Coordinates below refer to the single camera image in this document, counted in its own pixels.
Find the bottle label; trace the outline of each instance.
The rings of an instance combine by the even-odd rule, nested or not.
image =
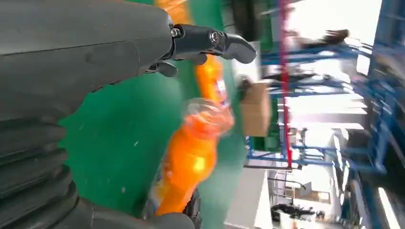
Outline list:
[[[166,163],[163,161],[159,166],[156,178],[153,181],[152,187],[149,192],[149,199],[153,205],[154,212],[156,212],[158,207],[161,205],[163,199],[166,196],[166,193],[169,190],[169,186],[167,182],[165,182],[165,179],[163,178],[164,177],[163,173],[166,170],[164,169],[165,166]]]
[[[216,87],[218,90],[218,97],[220,99],[220,103],[222,106],[228,106],[228,101],[226,99],[226,87],[225,87],[225,81],[223,79],[218,80],[216,82]]]

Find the blue rack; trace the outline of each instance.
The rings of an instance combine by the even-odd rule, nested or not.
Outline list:
[[[332,51],[333,56],[322,56],[321,51]],[[401,160],[405,167],[405,129],[396,119],[397,112],[405,114],[404,106],[399,100],[405,98],[405,57],[402,59],[402,53],[405,53],[405,1],[403,0],[383,0],[377,25],[374,44],[361,44],[360,47],[333,45],[318,49],[306,49],[288,53],[288,62],[313,62],[322,59],[350,59],[363,55],[370,58],[370,67],[367,74],[368,81],[356,82],[348,85],[346,82],[334,80],[323,80],[310,83],[289,83],[288,97],[301,97],[311,95],[326,94],[349,94],[356,93],[364,98],[372,99],[374,110],[377,116],[371,121],[371,139],[366,148],[346,148],[340,152],[340,149],[334,147],[308,146],[303,139],[301,145],[293,145],[291,148],[298,151],[299,159],[293,160],[298,165],[323,165],[337,166],[333,161],[327,161],[325,158],[336,158],[338,153],[345,155],[362,155],[368,158],[368,161],[356,161],[355,159],[346,159],[346,164],[350,165],[352,176],[355,175],[359,180],[361,194],[359,198],[365,201],[365,211],[368,212],[368,229],[383,228],[381,216],[376,211],[376,203],[372,194],[372,187],[362,182],[358,176],[360,173],[386,173],[384,159],[387,156],[387,147],[390,144],[394,153]],[[265,53],[261,55],[262,65],[279,64],[279,53]],[[396,75],[386,71],[389,66]],[[334,88],[333,92],[318,93],[312,90],[298,92],[298,89],[311,88],[313,86],[326,86]],[[278,99],[285,96],[281,91],[281,83],[273,83],[269,89],[271,99]],[[248,160],[265,160],[276,162],[287,162],[286,150],[281,152],[255,152],[249,138],[247,138]],[[318,153],[309,153],[309,150],[316,150]]]
[[[393,12],[394,9],[400,9],[398,12]],[[383,165],[388,143],[397,146],[396,152],[400,158],[405,157],[402,155],[402,145],[400,142],[396,141],[395,135],[405,136],[405,131],[399,125],[395,119],[395,114],[398,109],[404,112],[403,107],[399,104],[398,100],[403,98],[405,95],[404,83],[401,83],[395,76],[388,72],[384,72],[382,75],[381,72],[377,73],[375,69],[381,68],[381,64],[376,61],[376,55],[391,57],[392,60],[396,59],[395,54],[397,52],[405,52],[405,47],[403,46],[405,37],[405,17],[400,15],[405,15],[405,3],[403,1],[397,0],[384,0],[381,12],[379,23],[377,26],[377,33],[375,38],[375,44],[361,44],[361,47],[352,47],[352,46],[343,46],[343,45],[331,45],[322,48],[316,49],[305,49],[299,51],[293,51],[287,53],[287,61],[291,62],[313,62],[322,59],[350,59],[357,58],[358,55],[363,55],[371,59],[370,70],[368,73],[368,81],[366,82],[355,82],[347,84],[346,82],[338,82],[334,80],[322,80],[310,83],[289,83],[289,93],[288,97],[302,97],[310,95],[330,95],[330,94],[349,94],[356,93],[361,95],[364,98],[371,99],[374,101],[374,106],[378,116],[372,121],[370,128],[372,137],[368,144],[367,148],[361,149],[344,149],[342,152],[345,154],[363,154],[367,155],[368,162],[357,162],[355,160],[350,160],[345,158],[350,163],[351,170],[360,170],[368,172],[377,172],[385,173],[385,167]],[[322,56],[317,53],[321,51],[332,51],[335,53],[333,56]],[[305,57],[297,57],[297,55],[305,54]],[[262,65],[273,65],[279,64],[280,55],[279,53],[264,53],[261,55]],[[282,83],[272,83],[269,93],[271,99],[278,99],[285,96],[281,91]],[[306,92],[297,92],[298,89],[308,88],[314,86],[326,86],[334,88],[333,92],[319,93],[316,91],[306,91]],[[278,152],[265,152],[261,154],[255,153],[252,148],[251,142],[248,140],[248,157],[249,160],[267,160],[267,161],[276,161],[276,162],[287,162],[286,150]],[[324,158],[326,155],[336,157],[337,151],[336,148],[326,148],[318,146],[307,146],[303,143],[301,146],[291,146],[293,150],[298,150],[300,152],[300,158],[298,160],[293,160],[293,163],[299,165],[308,165],[308,164],[317,164],[325,166],[335,165],[331,161],[325,161]],[[318,150],[321,157],[316,158],[314,155],[308,154],[307,150]]]

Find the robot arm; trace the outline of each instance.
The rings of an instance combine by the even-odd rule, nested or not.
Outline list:
[[[173,76],[165,60],[256,57],[241,37],[118,0],[0,0],[0,31],[0,121],[65,117],[106,84],[145,71]]]

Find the black robotic finger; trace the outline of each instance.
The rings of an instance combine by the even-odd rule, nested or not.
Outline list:
[[[223,57],[232,57],[241,63],[250,63],[256,58],[256,50],[241,36],[228,34]]]
[[[226,34],[208,27],[177,24],[173,30],[173,50],[171,59],[184,60],[199,57],[199,54],[221,56],[224,59],[236,59],[241,63],[250,63],[256,58],[255,49],[242,37]]]
[[[160,73],[168,78],[172,78],[179,73],[179,70],[171,63],[159,62],[153,64],[145,73]]]

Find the wheel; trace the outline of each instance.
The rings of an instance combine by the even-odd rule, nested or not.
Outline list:
[[[203,221],[201,219],[200,209],[201,209],[201,198],[200,194],[198,193],[198,189],[196,189],[192,194],[192,197],[188,202],[186,208],[183,211],[183,214],[185,214],[192,220],[195,229],[200,229],[202,226]]]

